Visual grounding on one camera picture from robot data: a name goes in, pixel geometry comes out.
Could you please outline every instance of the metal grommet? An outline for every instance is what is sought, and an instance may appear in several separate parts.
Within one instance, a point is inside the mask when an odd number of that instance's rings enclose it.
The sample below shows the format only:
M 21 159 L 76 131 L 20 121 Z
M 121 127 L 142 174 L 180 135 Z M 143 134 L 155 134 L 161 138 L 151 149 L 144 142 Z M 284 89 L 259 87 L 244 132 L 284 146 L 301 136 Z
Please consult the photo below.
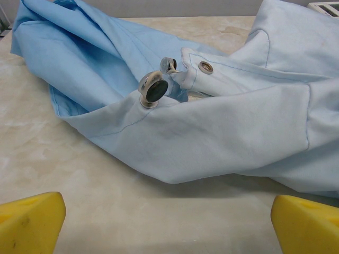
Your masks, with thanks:
M 213 73 L 213 67 L 210 65 L 208 62 L 200 62 L 199 65 L 199 70 L 201 70 L 205 74 L 212 74 Z

